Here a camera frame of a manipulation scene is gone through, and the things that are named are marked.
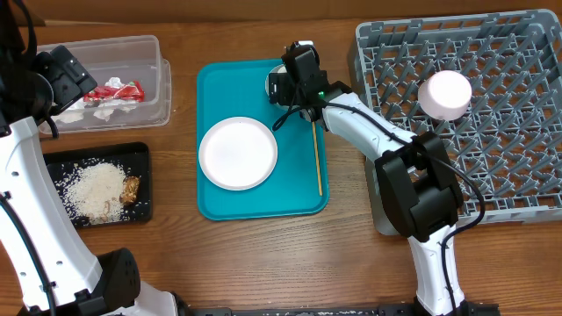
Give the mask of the teal serving tray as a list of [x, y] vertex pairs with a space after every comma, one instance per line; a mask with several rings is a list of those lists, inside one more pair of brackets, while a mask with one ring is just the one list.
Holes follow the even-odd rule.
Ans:
[[[197, 143], [216, 123], [231, 117], [256, 119], [271, 128], [284, 113], [265, 92], [265, 79], [281, 60], [233, 61], [209, 64], [197, 79]], [[319, 196], [311, 123], [291, 115], [273, 133], [277, 164], [272, 174], [249, 190], [225, 190], [197, 171], [199, 211], [208, 219], [260, 219], [310, 215], [328, 204], [328, 167], [325, 142], [316, 126], [323, 197]]]

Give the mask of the grey bowl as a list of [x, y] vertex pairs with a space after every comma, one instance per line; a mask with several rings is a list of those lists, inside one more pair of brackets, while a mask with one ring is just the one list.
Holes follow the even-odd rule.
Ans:
[[265, 79], [265, 92], [271, 104], [281, 107], [282, 92], [285, 86], [286, 68], [284, 65], [278, 65], [272, 69]]

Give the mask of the large white plate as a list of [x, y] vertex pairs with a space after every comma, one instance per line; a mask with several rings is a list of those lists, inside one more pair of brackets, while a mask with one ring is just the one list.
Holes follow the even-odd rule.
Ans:
[[254, 118], [226, 118], [205, 133], [198, 162], [206, 178], [221, 189], [249, 190], [263, 183], [276, 167], [277, 141]]

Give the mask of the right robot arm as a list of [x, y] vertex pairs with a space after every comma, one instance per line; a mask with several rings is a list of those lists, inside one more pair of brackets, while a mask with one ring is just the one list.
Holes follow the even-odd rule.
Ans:
[[289, 115], [298, 113], [320, 122], [325, 131], [370, 159], [383, 216], [412, 250], [418, 310], [459, 314], [465, 296], [457, 272], [447, 266], [455, 262], [453, 236], [463, 199], [443, 142], [434, 133], [415, 135], [397, 127], [346, 84], [330, 83], [311, 41], [292, 43], [282, 62], [267, 79], [270, 102], [286, 111], [273, 128], [278, 130]]

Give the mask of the wooden chopstick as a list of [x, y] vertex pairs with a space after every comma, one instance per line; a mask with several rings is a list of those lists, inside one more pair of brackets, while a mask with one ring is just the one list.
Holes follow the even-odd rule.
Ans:
[[314, 148], [314, 155], [315, 155], [315, 167], [316, 167], [317, 182], [318, 182], [318, 192], [319, 192], [319, 196], [323, 197], [317, 129], [314, 121], [311, 122], [311, 127], [312, 127], [312, 135], [313, 135], [313, 148]]

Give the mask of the white tissue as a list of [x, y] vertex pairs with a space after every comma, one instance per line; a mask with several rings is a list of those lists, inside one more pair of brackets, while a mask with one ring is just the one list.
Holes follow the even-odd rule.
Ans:
[[[126, 88], [129, 83], [122, 83], [119, 77], [111, 77], [105, 84], [105, 88]], [[136, 101], [124, 99], [112, 99], [109, 101], [101, 101], [94, 111], [94, 116], [98, 119], [108, 121], [110, 116], [116, 111], [130, 112], [135, 108]]]
[[70, 105], [62, 114], [53, 116], [53, 120], [54, 122], [62, 122], [64, 124], [80, 121], [84, 118], [84, 108], [86, 105], [87, 103], [80, 99]]

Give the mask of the brown food scraps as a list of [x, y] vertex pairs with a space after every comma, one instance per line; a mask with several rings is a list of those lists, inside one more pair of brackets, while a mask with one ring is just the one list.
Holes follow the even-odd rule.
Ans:
[[104, 208], [100, 218], [103, 222], [120, 217], [123, 213], [127, 213], [133, 207], [139, 195], [141, 179], [137, 176], [128, 176], [124, 179], [121, 192], [117, 195], [113, 192], [109, 197], [104, 199]]

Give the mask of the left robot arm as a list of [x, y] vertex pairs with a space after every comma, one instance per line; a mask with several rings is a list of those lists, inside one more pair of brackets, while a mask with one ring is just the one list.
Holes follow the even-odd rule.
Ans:
[[38, 53], [1, 3], [1, 242], [18, 273], [23, 315], [186, 315], [175, 294], [141, 281], [126, 248], [93, 255], [48, 174], [39, 126], [94, 90], [64, 46]]

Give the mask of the small white plate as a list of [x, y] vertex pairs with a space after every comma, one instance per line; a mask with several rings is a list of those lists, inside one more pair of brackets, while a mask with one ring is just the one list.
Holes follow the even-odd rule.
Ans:
[[418, 89], [421, 109], [433, 119], [451, 121], [468, 110], [472, 86], [460, 73], [443, 70], [433, 74]]

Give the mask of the red snack wrapper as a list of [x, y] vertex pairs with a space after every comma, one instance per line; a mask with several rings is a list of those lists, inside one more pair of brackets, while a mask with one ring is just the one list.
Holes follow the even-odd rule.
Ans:
[[83, 97], [84, 102], [108, 101], [114, 99], [143, 102], [145, 100], [145, 92], [139, 82], [132, 81], [128, 84], [124, 84], [120, 88], [97, 86], [93, 91]]

